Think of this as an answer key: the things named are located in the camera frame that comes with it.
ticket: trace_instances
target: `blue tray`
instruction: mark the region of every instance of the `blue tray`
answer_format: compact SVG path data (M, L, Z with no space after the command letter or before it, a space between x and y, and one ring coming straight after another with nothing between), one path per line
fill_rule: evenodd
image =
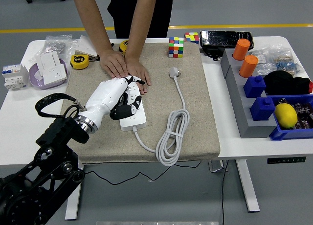
M313 107L313 95L269 95L272 98L274 104L277 103L281 98L285 98L289 104L307 104L310 103ZM278 124L276 116L274 115L277 127L269 135L272 141L281 141L284 139L299 139L299 138L313 138L313 129L302 129L302 130L282 130Z

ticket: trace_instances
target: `plug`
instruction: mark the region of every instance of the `plug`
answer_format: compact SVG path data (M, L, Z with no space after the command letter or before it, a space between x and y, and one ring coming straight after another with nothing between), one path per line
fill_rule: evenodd
M171 67L170 69L170 77L173 78L174 76L179 77L180 76L180 72L178 71L178 68L176 67Z

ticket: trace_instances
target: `yellow tape measure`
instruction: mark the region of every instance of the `yellow tape measure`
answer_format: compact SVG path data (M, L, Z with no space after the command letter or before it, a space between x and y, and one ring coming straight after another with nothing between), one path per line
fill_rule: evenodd
M122 52L123 55L125 55L126 53L127 44L128 44L128 40L125 40L125 41L122 41L121 44L119 45L119 51Z
M74 69L84 69L89 65L89 56L88 55L72 55L70 59L70 65Z

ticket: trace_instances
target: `orange cup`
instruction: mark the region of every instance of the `orange cup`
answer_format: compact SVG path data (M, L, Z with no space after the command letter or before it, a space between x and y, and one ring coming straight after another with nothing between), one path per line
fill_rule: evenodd
M244 78L251 77L259 59L255 55L247 55L239 70L240 76Z
M245 56L249 50L250 41L244 38L241 38L237 41L235 51L233 53L233 58L235 60L244 60Z

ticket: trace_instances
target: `gray floor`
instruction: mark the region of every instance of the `gray floor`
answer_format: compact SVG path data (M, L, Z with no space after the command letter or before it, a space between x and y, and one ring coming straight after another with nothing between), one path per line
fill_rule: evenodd
M106 7L109 0L97 0L106 26L113 22ZM73 0L0 0L0 30L82 27ZM312 0L174 0L171 25L280 24L313 23ZM210 28L193 29L200 31ZM313 77L313 30L310 27L235 28L253 36L283 36L288 39L303 67ZM168 36L183 35L186 30L169 30ZM33 40L47 35L84 32L0 33L0 68L18 64ZM0 104L6 89L0 78ZM261 212L248 213L236 164L229 162L225 177L225 224L294 225L312 224L312 157L305 163L267 165L266 158L249 159L248 166ZM195 166L198 162L181 165ZM3 167L0 177L19 167ZM118 163L88 165L111 182L120 182L139 171L152 178L166 168L158 163ZM97 221L222 221L221 186L223 174L208 171L207 162L198 168L172 167L160 179L149 182L144 176L112 186L94 174L88 174L82 186L79 216L64 221L65 204L48 224L94 225Z

